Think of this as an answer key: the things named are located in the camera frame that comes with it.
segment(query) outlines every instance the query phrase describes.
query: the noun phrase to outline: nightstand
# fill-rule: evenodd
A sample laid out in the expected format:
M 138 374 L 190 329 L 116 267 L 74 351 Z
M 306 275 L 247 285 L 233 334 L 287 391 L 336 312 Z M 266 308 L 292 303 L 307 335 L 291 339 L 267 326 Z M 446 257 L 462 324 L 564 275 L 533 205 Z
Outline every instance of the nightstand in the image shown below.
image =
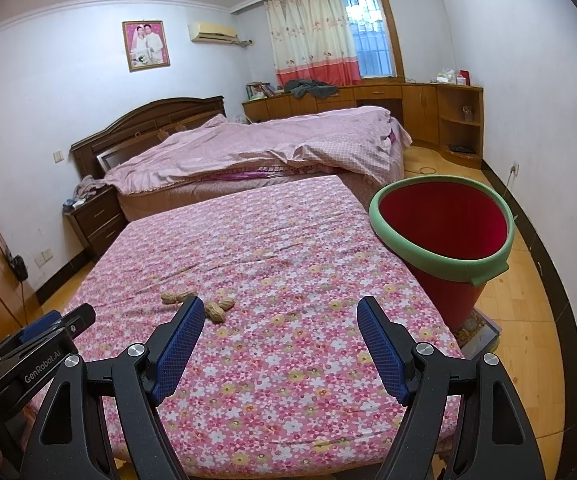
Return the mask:
M 102 257 L 127 224 L 113 186 L 102 188 L 64 215 L 86 252 L 94 259 Z

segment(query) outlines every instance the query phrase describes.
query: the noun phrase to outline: bucket handle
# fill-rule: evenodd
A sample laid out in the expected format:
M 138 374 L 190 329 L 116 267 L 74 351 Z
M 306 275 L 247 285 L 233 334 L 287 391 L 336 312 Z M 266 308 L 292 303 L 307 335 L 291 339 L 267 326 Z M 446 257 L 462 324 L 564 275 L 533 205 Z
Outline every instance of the bucket handle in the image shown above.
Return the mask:
M 475 278 L 471 278 L 470 283 L 472 286 L 477 288 L 478 286 L 482 286 L 486 282 L 489 282 L 490 280 L 498 277 L 500 274 L 506 272 L 507 270 L 509 270 L 509 264 L 505 260 L 501 264 L 489 269 L 486 274 L 482 274 L 480 276 L 476 276 Z

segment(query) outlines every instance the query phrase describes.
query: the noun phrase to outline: red bucket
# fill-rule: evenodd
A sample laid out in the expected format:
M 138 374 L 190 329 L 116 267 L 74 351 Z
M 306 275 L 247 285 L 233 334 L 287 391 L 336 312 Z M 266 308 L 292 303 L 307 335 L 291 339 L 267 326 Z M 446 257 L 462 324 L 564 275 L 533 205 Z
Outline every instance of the red bucket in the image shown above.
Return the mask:
M 371 225 L 400 256 L 451 330 L 488 280 L 508 269 L 515 224 L 506 202 L 474 180 L 422 176 L 379 191 Z

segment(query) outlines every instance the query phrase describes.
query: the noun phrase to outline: groom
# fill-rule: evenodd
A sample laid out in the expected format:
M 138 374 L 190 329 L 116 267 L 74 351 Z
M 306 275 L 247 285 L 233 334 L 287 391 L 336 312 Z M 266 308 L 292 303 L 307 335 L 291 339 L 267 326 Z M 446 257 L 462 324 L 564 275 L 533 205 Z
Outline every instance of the groom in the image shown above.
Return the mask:
M 147 23 L 144 26 L 144 31 L 146 33 L 146 46 L 151 54 L 151 59 L 154 64 L 159 64 L 164 62 L 164 55 L 162 54 L 162 49 L 164 48 L 164 43 L 158 34 L 153 32 L 151 26 Z

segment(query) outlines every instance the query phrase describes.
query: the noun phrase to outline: framed wedding photo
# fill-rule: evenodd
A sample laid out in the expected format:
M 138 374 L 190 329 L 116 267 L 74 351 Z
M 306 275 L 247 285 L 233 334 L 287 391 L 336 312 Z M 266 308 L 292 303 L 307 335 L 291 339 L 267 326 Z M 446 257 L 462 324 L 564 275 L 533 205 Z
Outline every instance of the framed wedding photo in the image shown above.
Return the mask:
M 171 64 L 163 22 L 122 22 L 122 30 L 131 72 Z

